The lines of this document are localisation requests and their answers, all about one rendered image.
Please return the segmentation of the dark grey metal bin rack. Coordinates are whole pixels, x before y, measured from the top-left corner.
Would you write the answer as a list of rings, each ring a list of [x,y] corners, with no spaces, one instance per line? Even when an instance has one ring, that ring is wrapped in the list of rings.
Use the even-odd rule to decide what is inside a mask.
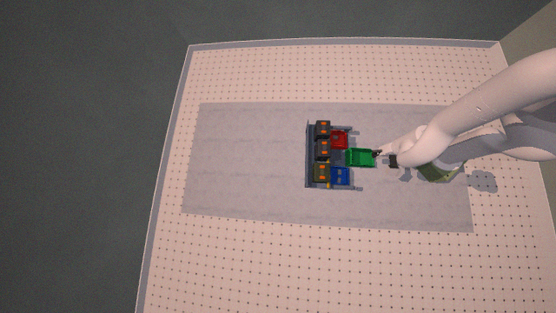
[[[306,127],[306,146],[305,146],[305,188],[327,188],[326,183],[312,183],[312,166],[314,163],[326,163],[323,161],[315,161],[314,160],[314,147],[316,142],[314,142],[314,127],[315,124],[308,124]],[[331,130],[343,130],[345,132],[353,131],[353,126],[330,126]],[[341,166],[347,167],[345,165],[345,150],[333,150],[331,149],[331,166]],[[308,162],[308,171],[307,171],[307,162]],[[349,182],[350,185],[350,182]],[[339,185],[339,184],[330,184],[328,189],[342,189],[342,190],[356,190],[356,186],[349,186],[349,185]]]

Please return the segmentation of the green bin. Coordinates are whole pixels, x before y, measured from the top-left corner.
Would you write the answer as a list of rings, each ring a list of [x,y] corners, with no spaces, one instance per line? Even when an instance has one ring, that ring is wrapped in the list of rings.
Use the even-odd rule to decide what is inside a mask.
[[[371,154],[372,154],[371,149],[351,147],[345,150],[345,164],[346,166],[351,166],[351,167],[373,168],[374,159],[372,158]]]

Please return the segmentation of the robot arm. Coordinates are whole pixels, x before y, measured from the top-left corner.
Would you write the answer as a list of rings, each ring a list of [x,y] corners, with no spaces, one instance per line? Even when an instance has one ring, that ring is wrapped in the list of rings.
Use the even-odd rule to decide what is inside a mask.
[[[496,119],[506,134],[484,127],[457,137]],[[389,176],[397,174],[397,163],[413,168],[432,161],[450,171],[463,164],[458,161],[496,153],[530,162],[556,159],[556,48],[505,68],[441,110],[428,125],[394,139],[392,150],[397,157],[389,155]]]

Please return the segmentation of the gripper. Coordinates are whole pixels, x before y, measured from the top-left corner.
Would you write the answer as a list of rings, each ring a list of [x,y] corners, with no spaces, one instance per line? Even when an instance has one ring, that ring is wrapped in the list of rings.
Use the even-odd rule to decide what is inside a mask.
[[[372,158],[375,158],[377,156],[380,156],[380,157],[384,156],[384,157],[389,158],[389,155],[396,155],[397,156],[397,154],[395,154],[392,150],[392,143],[384,144],[381,147],[379,147],[377,150],[372,150],[372,152],[374,153],[374,155],[373,155],[373,153],[371,154]],[[377,154],[377,153],[379,153],[379,154]]]

